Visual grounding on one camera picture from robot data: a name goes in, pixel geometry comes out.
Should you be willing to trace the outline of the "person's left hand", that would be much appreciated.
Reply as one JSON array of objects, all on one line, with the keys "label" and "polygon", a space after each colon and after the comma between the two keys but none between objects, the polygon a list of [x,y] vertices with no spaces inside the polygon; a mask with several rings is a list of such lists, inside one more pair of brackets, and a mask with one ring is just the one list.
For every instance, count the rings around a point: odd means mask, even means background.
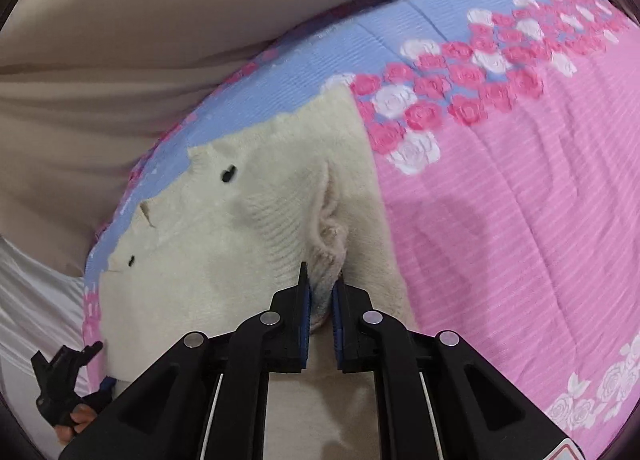
[{"label": "person's left hand", "polygon": [[77,405],[70,413],[70,420],[74,422],[72,426],[55,425],[54,432],[61,445],[68,445],[79,433],[89,424],[96,420],[96,412],[85,404]]}]

